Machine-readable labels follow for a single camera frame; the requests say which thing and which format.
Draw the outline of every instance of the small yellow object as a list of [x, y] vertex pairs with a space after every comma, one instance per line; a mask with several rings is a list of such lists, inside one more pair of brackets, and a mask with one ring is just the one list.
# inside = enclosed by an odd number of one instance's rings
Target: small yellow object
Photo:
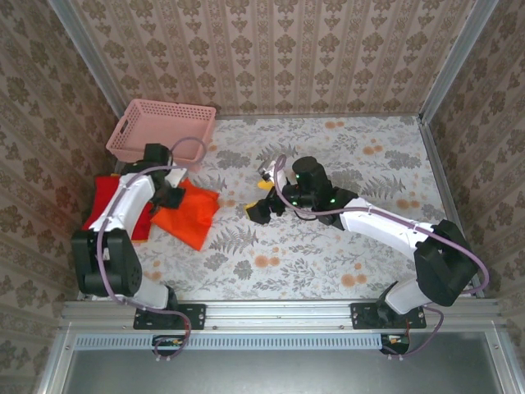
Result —
[[272, 181], [264, 181], [263, 179], [261, 181], [259, 181], [259, 183], [257, 184], [257, 187], [259, 189], [263, 189], [263, 190], [266, 190], [266, 191], [270, 191], [273, 187], [273, 182]]
[[248, 217], [248, 219], [249, 219], [248, 209], [254, 207], [255, 205], [257, 205], [257, 201], [255, 201], [254, 203], [251, 203], [251, 204], [246, 204], [244, 206], [244, 211], [246, 212], [246, 216]]

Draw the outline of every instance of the floor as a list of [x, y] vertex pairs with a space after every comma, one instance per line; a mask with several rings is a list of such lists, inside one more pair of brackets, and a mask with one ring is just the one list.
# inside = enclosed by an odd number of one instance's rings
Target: floor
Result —
[[221, 208], [200, 252], [153, 227], [136, 246], [144, 274], [181, 300], [373, 298], [415, 275], [413, 262], [366, 236], [302, 222], [292, 213], [266, 226], [244, 206], [263, 159], [314, 156], [334, 186], [407, 218], [445, 217], [415, 117], [283, 118], [218, 121], [204, 161], [189, 175], [220, 192]]
[[[421, 336], [414, 335], [415, 341]], [[502, 393], [482, 333], [440, 334], [412, 359], [377, 350], [76, 351], [65, 393]]]

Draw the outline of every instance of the metal bracket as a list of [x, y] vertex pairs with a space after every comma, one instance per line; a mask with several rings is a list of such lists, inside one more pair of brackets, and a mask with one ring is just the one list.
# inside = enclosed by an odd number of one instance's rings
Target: metal bracket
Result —
[[[204, 330], [206, 322], [205, 304], [179, 304], [178, 312], [188, 316], [191, 329]], [[137, 309], [133, 320], [135, 330], [184, 330], [184, 322], [172, 314], [155, 314], [147, 310]]]
[[360, 302], [350, 305], [352, 327], [354, 330], [361, 329], [397, 329], [406, 328], [407, 320], [410, 323], [410, 328], [426, 328], [427, 321], [425, 320], [425, 313], [423, 308], [414, 308], [407, 314], [399, 316], [396, 320], [391, 320], [388, 323], [382, 322], [378, 318], [377, 303], [375, 302]]

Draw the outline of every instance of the cable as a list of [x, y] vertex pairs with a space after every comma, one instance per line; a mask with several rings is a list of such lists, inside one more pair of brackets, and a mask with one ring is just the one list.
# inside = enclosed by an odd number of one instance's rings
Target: cable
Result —
[[422, 345], [420, 345], [417, 349], [414, 349], [414, 350], [409, 351], [408, 353], [405, 353], [404, 355], [400, 355], [398, 354], [397, 351], [395, 351], [391, 347], [383, 345], [383, 348], [387, 349], [390, 353], [392, 353], [392, 355], [397, 355], [399, 360], [402, 360], [405, 357], [411, 357], [413, 355], [416, 355], [421, 350], [423, 350], [425, 347], [427, 347], [428, 344], [431, 342], [431, 340], [434, 339], [434, 337], [437, 335], [437, 332], [440, 330], [441, 326], [443, 325], [443, 321], [445, 320], [445, 315], [443, 314], [443, 312], [441, 312], [439, 309], [431, 308], [430, 306], [423, 306], [423, 308], [430, 312], [434, 312], [435, 314], [439, 314], [440, 321], [436, 324], [436, 326], [434, 327], [434, 330], [432, 331], [432, 334], [430, 334], [430, 336], [423, 342]]
[[299, 214], [297, 212], [295, 212], [295, 211], [294, 211], [294, 213], [295, 213], [296, 217], [298, 217], [301, 220], [304, 220], [305, 222], [312, 222], [314, 220], [317, 220], [317, 218], [303, 218], [302, 216], [299, 216]]
[[[173, 152], [175, 150], [175, 148], [177, 148], [181, 143], [186, 142], [188, 140], [197, 141], [203, 146], [203, 154], [194, 163], [191, 164], [192, 166], [194, 166], [194, 165], [199, 164], [199, 163], [201, 163], [203, 161], [204, 156], [206, 155], [206, 152], [207, 152], [206, 144], [202, 140], [200, 140], [199, 138], [196, 138], [196, 137], [181, 138], [180, 140], [178, 140], [171, 147], [170, 151]], [[173, 314], [175, 316], [179, 316], [180, 318], [182, 318], [184, 320], [184, 323], [185, 323], [185, 338], [182, 341], [182, 343], [180, 344], [179, 349], [177, 349], [172, 355], [168, 356], [170, 358], [178, 356], [182, 352], [182, 350], [185, 348], [187, 343], [188, 343], [189, 336], [191, 335], [191, 322], [190, 322], [188, 316], [186, 316], [185, 314], [183, 314], [181, 312], [178, 312], [176, 310], [157, 309], [157, 308], [152, 308], [152, 307], [149, 307], [149, 306], [146, 306], [146, 305], [142, 305], [142, 304], [140, 304], [140, 303], [138, 303], [138, 302], [136, 302], [134, 300], [128, 299], [127, 297], [125, 297], [123, 300], [121, 300], [118, 297], [116, 297], [115, 292], [113, 291], [113, 289], [111, 287], [111, 284], [109, 283], [109, 279], [107, 278], [106, 267], [104, 266], [104, 259], [103, 259], [102, 241], [103, 241], [104, 231], [106, 230], [106, 227], [107, 227], [107, 225], [109, 223], [109, 219], [112, 217], [113, 213], [115, 212], [115, 209], [118, 206], [118, 203], [121, 201], [122, 197], [124, 196], [124, 193], [126, 191], [128, 191], [130, 186], [133, 185], [133, 183], [135, 183], [135, 181], [137, 181], [137, 179], [140, 176], [148, 174], [148, 173], [153, 172], [153, 171], [173, 170], [173, 169], [181, 169], [181, 168], [188, 168], [188, 167], [186, 167], [186, 166], [178, 166], [178, 165], [175, 165], [175, 166], [155, 166], [155, 167], [146, 168], [145, 170], [143, 170], [141, 172], [138, 172], [133, 177], [131, 177], [131, 179], [125, 184], [124, 188], [122, 188], [120, 193], [115, 197], [113, 203], [109, 207], [109, 210], [107, 211], [107, 216], [104, 219], [104, 221], [102, 223], [102, 226], [98, 230], [97, 244], [96, 244], [96, 246], [97, 246], [96, 250], [97, 250], [98, 269], [100, 271], [100, 276], [102, 278], [102, 281], [103, 281], [103, 284], [104, 284], [104, 288], [106, 289], [106, 292], [107, 292], [109, 298], [111, 298], [113, 301], [115, 301], [116, 303], [121, 304], [121, 305], [130, 305], [130, 306], [133, 306], [134, 308], [147, 310], [148, 312], [152, 312], [152, 313], [155, 313], [155, 314]], [[163, 357], [163, 356], [159, 355], [158, 352], [157, 352], [157, 348], [158, 348], [158, 346], [156, 346], [156, 349], [154, 350], [155, 355], [158, 358], [168, 359], [168, 357]]]
[[485, 264], [473, 252], [471, 252], [470, 250], [468, 250], [466, 248], [463, 248], [461, 245], [458, 245], [458, 244], [456, 244], [453, 241], [447, 240], [446, 238], [444, 238], [442, 236], [438, 236], [437, 234], [434, 234], [433, 232], [428, 231], [425, 228], [422, 228], [422, 227], [419, 227], [419, 226], [414, 226], [414, 224], [412, 222], [410, 222], [408, 220], [405, 220], [403, 218], [398, 218], [398, 217], [396, 217], [396, 216], [394, 216], [394, 215], [392, 215], [392, 214], [390, 214], [388, 212], [383, 212], [383, 211], [380, 211], [380, 210], [374, 209], [374, 208], [369, 209], [369, 208], [362, 208], [362, 207], [347, 207], [347, 208], [340, 208], [340, 209], [332, 209], [330, 211], [319, 211], [319, 212], [315, 211], [314, 212], [314, 211], [307, 211], [305, 209], [301, 209], [301, 208], [295, 207], [294, 205], [292, 205], [290, 203], [290, 201], [288, 201], [285, 198], [285, 196], [282, 194], [281, 188], [278, 185], [277, 173], [280, 170], [284, 169], [285, 165], [286, 165], [286, 156], [284, 154], [282, 154], [276, 160], [276, 164], [275, 164], [274, 169], [273, 169], [273, 181], [274, 181], [274, 185], [276, 187], [276, 192], [277, 192], [277, 195], [279, 196], [279, 198], [282, 200], [282, 202], [288, 208], [293, 209], [296, 213], [302, 213], [304, 215], [314, 215], [314, 216], [326, 216], [326, 215], [332, 215], [332, 214], [344, 213], [344, 212], [366, 212], [366, 213], [376, 214], [377, 216], [381, 216], [383, 218], [389, 219], [392, 222], [396, 222], [396, 223], [398, 223], [398, 224], [400, 224], [402, 226], [406, 226], [407, 228], [413, 229], [414, 231], [421, 232], [422, 234], [424, 234], [426, 236], [430, 236], [431, 238], [434, 238], [435, 240], [441, 242], [442, 244], [448, 245], [451, 248], [454, 248], [457, 251], [467, 255], [467, 257], [469, 257], [479, 267], [479, 269], [481, 269], [481, 271], [483, 273], [483, 282], [482, 282], [482, 284], [480, 286], [477, 286], [477, 287], [474, 287], [472, 289], [463, 291], [462, 294], [474, 294], [474, 293], [477, 293], [478, 291], [483, 290], [489, 284], [489, 272], [488, 272], [488, 269], [486, 268]]

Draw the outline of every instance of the orange cloth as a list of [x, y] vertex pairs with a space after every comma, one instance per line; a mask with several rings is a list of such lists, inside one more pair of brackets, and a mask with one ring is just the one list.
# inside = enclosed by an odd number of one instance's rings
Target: orange cloth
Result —
[[[97, 176], [95, 178], [95, 185], [97, 191], [95, 193], [95, 200], [93, 202], [93, 208], [91, 209], [91, 215], [88, 220], [82, 226], [82, 230], [88, 230], [89, 226], [97, 220], [100, 215], [104, 212], [107, 205], [111, 201], [113, 195], [118, 187], [119, 176]], [[151, 229], [149, 211], [153, 208], [153, 204], [147, 203], [142, 210], [142, 213], [135, 224], [133, 229], [133, 235], [131, 236], [132, 241], [147, 241], [149, 237], [149, 230]]]
[[179, 187], [186, 189], [179, 208], [160, 208], [151, 222], [195, 250], [201, 250], [213, 215], [219, 209], [219, 194], [193, 186], [187, 178]]

